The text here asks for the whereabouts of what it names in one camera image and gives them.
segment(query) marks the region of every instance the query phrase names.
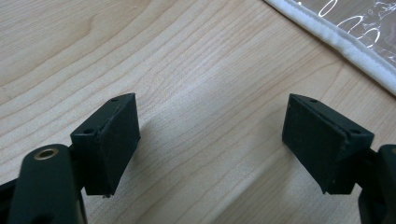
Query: transparent plastic sheet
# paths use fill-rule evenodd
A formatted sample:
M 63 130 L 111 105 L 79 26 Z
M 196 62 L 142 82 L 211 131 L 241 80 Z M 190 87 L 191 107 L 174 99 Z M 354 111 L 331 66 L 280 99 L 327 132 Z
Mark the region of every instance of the transparent plastic sheet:
M 396 0 L 293 0 L 396 67 Z
M 396 95 L 396 0 L 263 0 Z

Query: light wooden surface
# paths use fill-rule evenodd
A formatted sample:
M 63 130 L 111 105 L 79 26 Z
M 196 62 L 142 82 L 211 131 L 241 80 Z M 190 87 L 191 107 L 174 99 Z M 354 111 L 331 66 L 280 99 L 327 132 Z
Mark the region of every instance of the light wooden surface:
M 2 1 L 0 177 L 135 92 L 142 139 L 90 223 L 359 223 L 281 141 L 291 92 L 396 140 L 395 98 L 259 0 Z

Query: black plastic part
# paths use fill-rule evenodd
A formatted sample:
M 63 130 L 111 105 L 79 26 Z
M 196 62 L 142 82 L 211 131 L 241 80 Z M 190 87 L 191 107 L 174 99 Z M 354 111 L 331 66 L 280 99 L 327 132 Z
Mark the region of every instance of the black plastic part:
M 383 223 L 396 223 L 396 145 L 378 150 L 375 171 L 387 205 Z
M 359 211 L 361 213 L 361 224 L 378 224 L 384 220 L 387 206 L 384 202 L 374 199 L 365 190 L 362 190 L 361 196 L 359 196 Z
M 29 153 L 22 162 L 8 223 L 86 223 L 71 164 L 69 149 L 63 145 Z
M 291 94 L 282 139 L 323 193 L 349 194 L 356 155 L 370 149 L 374 135 L 315 99 Z
M 17 180 L 14 179 L 0 186 L 0 223 L 7 221 L 16 184 Z
M 134 94 L 107 101 L 71 138 L 87 194 L 114 194 L 140 139 Z

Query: white cloth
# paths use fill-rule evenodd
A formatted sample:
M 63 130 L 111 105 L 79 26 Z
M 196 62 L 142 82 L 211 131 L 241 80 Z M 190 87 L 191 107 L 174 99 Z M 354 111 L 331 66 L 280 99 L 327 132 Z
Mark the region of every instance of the white cloth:
M 337 49 L 344 57 L 396 95 L 396 68 L 372 50 L 367 49 L 354 36 L 322 19 L 307 8 L 299 6 L 294 1 L 264 1 L 300 24 L 311 34 Z

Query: screw hole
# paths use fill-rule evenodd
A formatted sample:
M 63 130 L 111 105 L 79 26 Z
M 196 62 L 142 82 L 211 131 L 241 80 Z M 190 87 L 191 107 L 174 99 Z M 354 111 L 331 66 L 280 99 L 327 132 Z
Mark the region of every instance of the screw hole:
M 84 130 L 84 133 L 93 133 L 95 130 L 94 129 L 86 129 Z
M 31 224 L 50 224 L 52 220 L 53 220 L 53 215 L 40 214 L 32 220 Z
M 356 130 L 356 129 L 350 129 L 349 131 L 352 132 L 352 133 L 356 133 L 356 134 L 360 134 L 361 133 L 361 131 Z
M 59 150 L 56 148 L 46 148 L 43 149 L 35 154 L 35 160 L 37 161 L 43 161 L 49 158 L 54 157 L 56 154 L 58 154 Z

